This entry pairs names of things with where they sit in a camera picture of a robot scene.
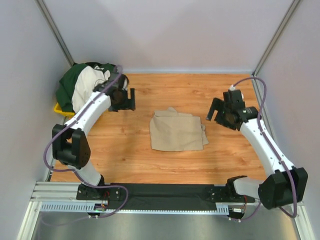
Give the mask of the white printed t shirt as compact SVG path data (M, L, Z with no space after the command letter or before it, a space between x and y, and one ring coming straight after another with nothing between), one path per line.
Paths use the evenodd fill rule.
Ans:
M91 67L85 63L75 65L79 73L76 73L76 82L71 98L72 108L78 113L93 93L96 85L107 81L111 72L105 67Z

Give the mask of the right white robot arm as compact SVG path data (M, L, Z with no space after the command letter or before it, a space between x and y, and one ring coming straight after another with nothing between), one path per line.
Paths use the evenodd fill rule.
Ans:
M228 129L239 131L253 147L262 163L266 179L249 178L246 175L227 180L225 196L236 202L243 195L260 200L270 210L303 200L308 173L297 168L279 149L267 131L256 107L245 105L240 90L228 90L223 99L213 98L206 119Z

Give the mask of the beige t shirt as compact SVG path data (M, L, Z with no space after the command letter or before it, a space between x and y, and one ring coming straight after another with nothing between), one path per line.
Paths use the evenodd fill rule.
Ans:
M205 130L199 116L173 107L156 110L149 123L151 148L163 152L201 151L209 144Z

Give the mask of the dark green t shirt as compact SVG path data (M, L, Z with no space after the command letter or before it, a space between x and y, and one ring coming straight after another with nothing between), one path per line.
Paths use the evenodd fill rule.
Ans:
M75 63L59 80L58 89L55 92L56 100L64 112L74 112L72 105L72 96L75 90L76 73L79 73L76 65L81 63ZM110 75L113 72L117 72L117 68L111 63L98 63L98 62L86 62L86 64L92 68L99 66L100 68L107 68L110 71Z

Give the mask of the yellow plastic tray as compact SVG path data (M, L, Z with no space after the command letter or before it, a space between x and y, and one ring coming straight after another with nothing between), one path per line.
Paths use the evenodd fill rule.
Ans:
M55 104L53 111L59 115L62 115L64 117L68 117L68 118L72 118L75 115L74 112L63 111L58 102Z

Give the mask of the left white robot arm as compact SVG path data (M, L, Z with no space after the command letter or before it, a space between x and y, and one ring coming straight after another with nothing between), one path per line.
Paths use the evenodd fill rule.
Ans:
M135 110L135 90L128 88L129 79L122 73L113 73L110 79L94 87L90 97L64 125L52 129L52 156L67 171L81 181L77 200L107 200L108 190L104 177L95 169L90 158L87 135L99 117L106 111Z

